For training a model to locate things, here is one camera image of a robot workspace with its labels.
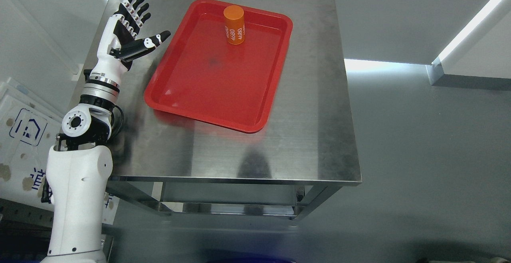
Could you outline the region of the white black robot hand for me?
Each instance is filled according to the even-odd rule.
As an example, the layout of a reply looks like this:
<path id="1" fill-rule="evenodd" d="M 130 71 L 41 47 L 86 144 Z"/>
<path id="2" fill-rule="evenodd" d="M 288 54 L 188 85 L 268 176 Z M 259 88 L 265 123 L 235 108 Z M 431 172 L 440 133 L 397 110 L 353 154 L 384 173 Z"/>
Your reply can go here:
<path id="1" fill-rule="evenodd" d="M 146 0 L 120 1 L 102 32 L 96 52 L 97 63 L 86 74 L 88 80 L 105 81 L 117 87 L 134 60 L 153 52 L 170 37 L 168 30 L 139 37 L 144 23 L 151 18 L 149 6 Z"/>

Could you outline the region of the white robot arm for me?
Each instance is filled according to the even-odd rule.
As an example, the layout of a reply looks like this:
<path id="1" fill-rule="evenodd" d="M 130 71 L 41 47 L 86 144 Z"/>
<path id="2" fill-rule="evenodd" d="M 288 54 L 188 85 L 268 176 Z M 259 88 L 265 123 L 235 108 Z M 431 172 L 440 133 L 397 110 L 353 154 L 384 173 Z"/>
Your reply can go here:
<path id="1" fill-rule="evenodd" d="M 92 74 L 78 105 L 62 120 L 49 150 L 46 182 L 52 190 L 53 226 L 44 263 L 105 263 L 101 232 L 113 158 L 106 146 L 109 118 L 120 93 L 116 76 Z M 66 150 L 61 150 L 61 141 Z"/>

